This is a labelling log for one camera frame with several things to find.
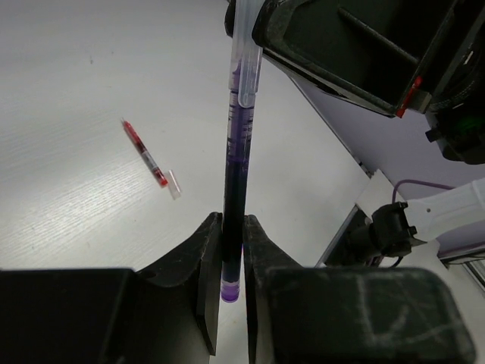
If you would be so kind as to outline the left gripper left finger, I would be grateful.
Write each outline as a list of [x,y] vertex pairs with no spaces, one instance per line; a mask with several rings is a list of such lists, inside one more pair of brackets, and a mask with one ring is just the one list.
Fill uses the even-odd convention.
[[4,270],[3,363],[207,363],[216,352],[221,215],[145,268]]

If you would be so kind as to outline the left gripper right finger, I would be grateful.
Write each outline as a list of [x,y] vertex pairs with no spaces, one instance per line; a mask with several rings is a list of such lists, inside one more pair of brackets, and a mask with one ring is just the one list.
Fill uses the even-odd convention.
[[305,268],[254,215],[243,230],[251,363],[473,363],[443,280],[422,268]]

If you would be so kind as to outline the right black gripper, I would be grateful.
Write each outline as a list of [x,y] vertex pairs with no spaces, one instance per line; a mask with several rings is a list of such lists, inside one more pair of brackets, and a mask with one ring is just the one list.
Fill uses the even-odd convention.
[[[413,89],[418,57],[395,34],[401,26],[428,53]],[[253,39],[337,98],[398,118],[423,114],[444,158],[484,163],[482,1],[266,1]]]

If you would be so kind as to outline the red gel pen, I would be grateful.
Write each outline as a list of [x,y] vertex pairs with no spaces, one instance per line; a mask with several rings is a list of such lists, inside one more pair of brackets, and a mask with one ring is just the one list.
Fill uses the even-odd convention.
[[132,124],[129,121],[124,119],[121,120],[121,124],[125,133],[129,137],[133,146],[136,148],[136,151],[139,153],[142,160],[145,162],[145,165],[150,170],[154,179],[158,182],[158,184],[161,187],[166,187],[168,185],[167,178],[164,176],[163,172],[158,167],[157,163],[153,159],[150,152],[147,150],[145,144],[143,143],[138,133],[133,128]]

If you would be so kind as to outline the purple gel pen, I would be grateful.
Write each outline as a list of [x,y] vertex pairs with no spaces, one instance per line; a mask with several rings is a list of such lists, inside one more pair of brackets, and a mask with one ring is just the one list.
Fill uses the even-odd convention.
[[241,67],[230,72],[224,209],[222,221],[221,299],[239,298],[243,249],[243,222],[249,174],[254,108],[239,104]]

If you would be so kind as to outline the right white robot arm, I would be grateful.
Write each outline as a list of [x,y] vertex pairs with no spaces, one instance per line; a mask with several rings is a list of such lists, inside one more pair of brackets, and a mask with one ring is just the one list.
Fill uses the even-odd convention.
[[[389,118],[427,117],[444,158],[484,162],[482,1],[266,1],[252,38],[286,71]],[[484,219],[484,182],[357,212],[323,262],[400,261],[415,246]]]

